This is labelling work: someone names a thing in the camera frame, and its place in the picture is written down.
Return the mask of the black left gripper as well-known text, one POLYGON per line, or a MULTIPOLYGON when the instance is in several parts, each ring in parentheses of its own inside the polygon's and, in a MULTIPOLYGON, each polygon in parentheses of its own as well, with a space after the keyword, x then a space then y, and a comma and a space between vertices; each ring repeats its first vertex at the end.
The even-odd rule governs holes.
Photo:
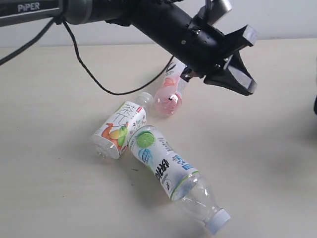
POLYGON ((229 89, 250 96, 257 87, 247 71, 239 50, 252 47, 257 31, 250 25, 224 35, 212 26, 191 27, 179 49, 173 55, 187 65, 207 85, 229 89))

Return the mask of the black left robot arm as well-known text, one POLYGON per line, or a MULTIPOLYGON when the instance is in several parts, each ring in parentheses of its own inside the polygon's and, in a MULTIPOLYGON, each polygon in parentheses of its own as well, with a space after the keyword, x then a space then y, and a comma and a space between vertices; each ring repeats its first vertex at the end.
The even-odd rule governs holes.
POLYGON ((69 25, 105 21, 134 26, 185 64, 181 77, 252 95, 257 86, 248 73, 240 50, 251 47, 257 32, 251 26, 223 34, 214 24, 232 6, 227 0, 208 0, 190 17, 174 0, 3 0, 0 24, 9 26, 49 19, 69 25))

